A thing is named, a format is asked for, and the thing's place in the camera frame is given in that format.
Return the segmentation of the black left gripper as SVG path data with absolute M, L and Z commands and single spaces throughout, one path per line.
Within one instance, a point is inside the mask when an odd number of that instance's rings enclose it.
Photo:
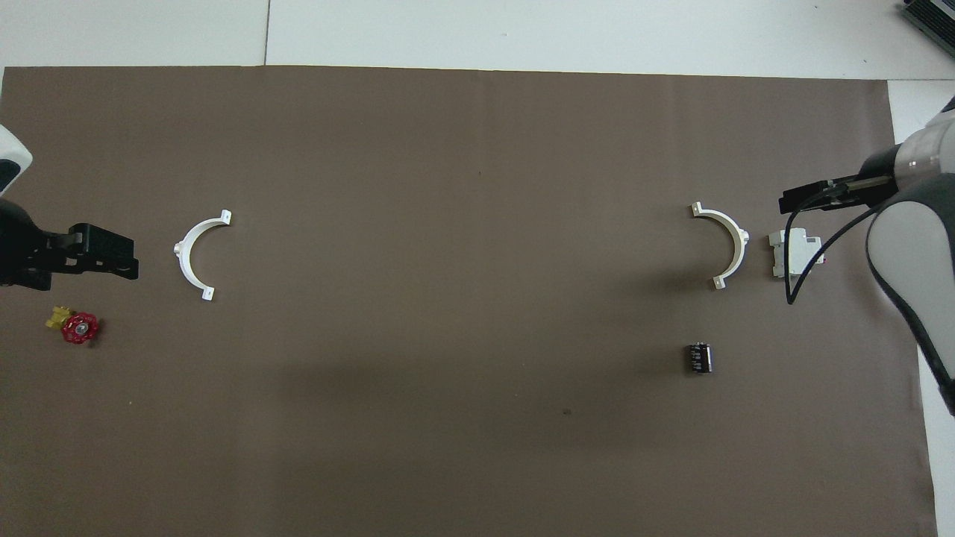
M 54 273 L 109 273 L 126 280 L 139 279 L 134 241 L 89 223 L 69 229 L 68 257 L 62 233 L 38 228 L 27 211 L 1 201 L 1 284 L 50 290 Z

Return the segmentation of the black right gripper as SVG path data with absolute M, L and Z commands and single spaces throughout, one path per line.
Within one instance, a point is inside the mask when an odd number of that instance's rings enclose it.
M 842 210 L 851 205 L 879 205 L 898 192 L 896 157 L 900 144 L 864 160 L 859 172 L 845 183 L 820 180 L 788 189 L 779 197 L 780 213 L 795 215 L 813 210 Z

